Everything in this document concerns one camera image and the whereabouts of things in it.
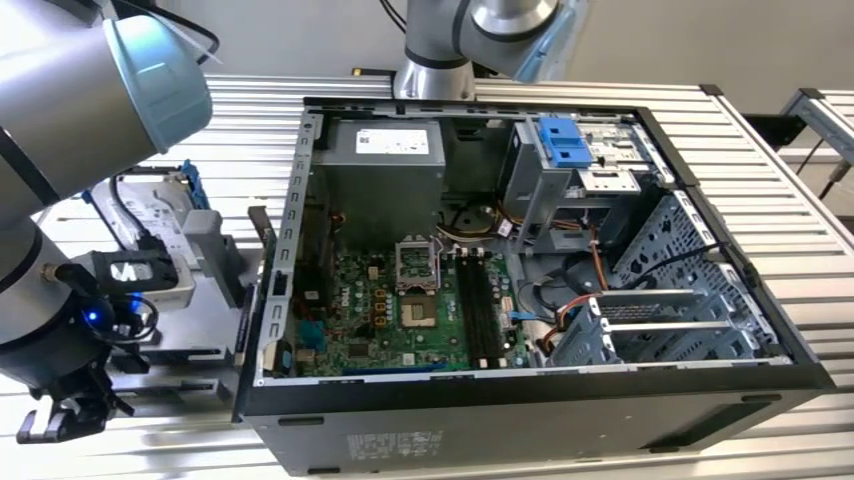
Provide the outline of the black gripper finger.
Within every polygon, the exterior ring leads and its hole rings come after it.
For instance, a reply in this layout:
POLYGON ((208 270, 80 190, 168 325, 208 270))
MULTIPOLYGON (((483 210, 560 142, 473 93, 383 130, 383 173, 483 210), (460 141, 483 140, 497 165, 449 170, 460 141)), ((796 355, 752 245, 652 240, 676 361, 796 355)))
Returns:
POLYGON ((46 444, 72 440, 74 420, 74 410, 66 408, 50 396, 42 396, 37 400, 36 409, 24 418, 16 434, 17 443, 46 444))
POLYGON ((114 393, 102 367, 81 370, 81 387, 74 401, 78 407, 77 423, 85 433, 102 432, 117 412, 133 416, 133 407, 114 393))

